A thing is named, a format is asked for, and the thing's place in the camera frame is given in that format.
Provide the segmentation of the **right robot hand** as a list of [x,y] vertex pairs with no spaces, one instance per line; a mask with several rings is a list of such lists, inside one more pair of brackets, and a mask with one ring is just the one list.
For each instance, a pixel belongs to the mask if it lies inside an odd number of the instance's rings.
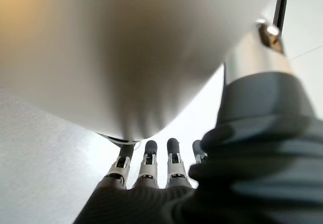
[[167,187],[124,170],[96,186],[75,223],[322,223],[322,120],[264,21],[231,51],[217,124],[189,173],[170,158]]

